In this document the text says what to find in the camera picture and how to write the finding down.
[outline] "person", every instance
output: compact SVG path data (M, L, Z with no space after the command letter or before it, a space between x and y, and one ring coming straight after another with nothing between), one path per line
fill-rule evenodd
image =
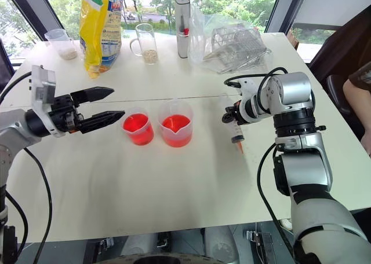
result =
M361 144L371 157L371 61L348 77L343 92L365 128Z

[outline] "grains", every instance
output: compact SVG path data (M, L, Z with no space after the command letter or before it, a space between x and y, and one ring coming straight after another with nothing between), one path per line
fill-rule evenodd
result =
M158 61L157 52L155 50L146 50L143 52L145 63L154 64Z

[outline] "red liquid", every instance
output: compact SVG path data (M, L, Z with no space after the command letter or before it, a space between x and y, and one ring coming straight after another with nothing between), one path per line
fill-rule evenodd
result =
M191 121L189 120L188 117L184 115L172 115L166 118L163 122L162 125L163 127L171 129L174 133L178 132L181 128L185 127L188 125ZM184 138L180 140L173 140L170 138L166 138L163 136L163 140L170 146L173 147L181 147L185 146L187 143L192 138L192 134L185 136Z
M129 132L135 132L143 128L144 125L148 122L148 117L143 115L142 113L136 113L134 115L130 115L126 118L125 122L123 123L123 128ZM152 126L149 125L148 128L140 134L133 134L129 135L132 142L136 145L145 145L151 142L153 139L153 129Z

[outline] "plastic bag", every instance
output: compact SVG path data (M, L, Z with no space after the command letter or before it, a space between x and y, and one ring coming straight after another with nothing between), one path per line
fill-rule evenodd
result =
M265 68L270 53L250 23L220 14L203 15L192 7L188 58L220 74Z
M121 48L122 0L82 0L80 46L91 78L109 70Z

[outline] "glass cup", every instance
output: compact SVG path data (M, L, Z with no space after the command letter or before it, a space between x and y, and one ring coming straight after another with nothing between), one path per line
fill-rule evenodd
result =
M131 108L125 113L122 129L136 145L149 144L154 136L148 113L143 108Z
M56 49L61 58L64 60L76 58L76 48L64 29L56 28L55 30L48 31L44 36L52 44L54 49Z
M151 24L139 24L135 27L138 38L130 41L130 50L136 56L143 56L144 62L155 64L158 61L155 33ZM132 44L138 41L140 45L140 53L133 51Z
M158 123L163 140L172 147L182 147L192 138L193 111L184 101L170 100L161 105Z

